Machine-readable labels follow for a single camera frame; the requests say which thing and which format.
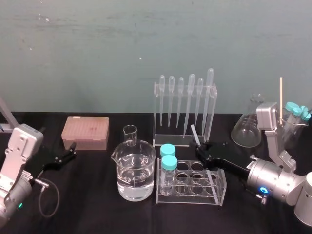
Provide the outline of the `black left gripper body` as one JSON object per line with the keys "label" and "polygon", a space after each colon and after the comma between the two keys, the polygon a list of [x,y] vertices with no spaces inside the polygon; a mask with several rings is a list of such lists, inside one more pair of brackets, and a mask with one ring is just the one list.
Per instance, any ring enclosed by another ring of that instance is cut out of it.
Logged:
{"label": "black left gripper body", "polygon": [[56,155],[45,146],[30,159],[30,174],[33,179],[39,178],[47,170],[57,170],[63,163],[61,156]]}

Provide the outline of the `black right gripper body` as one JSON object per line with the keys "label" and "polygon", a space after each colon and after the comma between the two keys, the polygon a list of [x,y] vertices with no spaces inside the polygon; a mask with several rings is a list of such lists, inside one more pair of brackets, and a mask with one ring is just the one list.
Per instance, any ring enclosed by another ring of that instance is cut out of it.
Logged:
{"label": "black right gripper body", "polygon": [[209,169],[219,168],[247,181],[250,172],[250,169],[247,169],[249,162],[244,153],[227,142],[208,144],[207,168]]}

